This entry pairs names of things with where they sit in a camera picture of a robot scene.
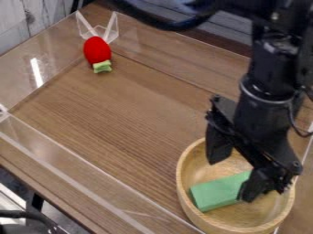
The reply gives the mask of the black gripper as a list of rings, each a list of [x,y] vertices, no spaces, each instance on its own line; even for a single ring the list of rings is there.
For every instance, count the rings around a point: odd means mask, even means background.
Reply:
[[[294,91],[277,96],[250,81],[239,83],[238,101],[216,95],[206,112],[206,160],[211,165],[227,159],[236,150],[251,165],[248,179],[242,183],[236,199],[254,199],[289,189],[303,167],[291,149],[287,132],[294,127],[302,96]]]

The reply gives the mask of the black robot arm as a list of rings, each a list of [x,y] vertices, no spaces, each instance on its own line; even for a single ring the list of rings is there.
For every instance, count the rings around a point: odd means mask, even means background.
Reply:
[[[251,21],[251,57],[239,81],[239,99],[210,99],[206,112],[206,159],[214,165],[236,150],[252,166],[236,198],[283,193],[302,163],[287,133],[306,138],[313,131],[295,126],[303,99],[313,100],[313,0],[183,0],[192,12],[183,21],[161,20],[129,0],[111,0],[119,10],[141,23],[166,30],[198,27],[219,11]]]

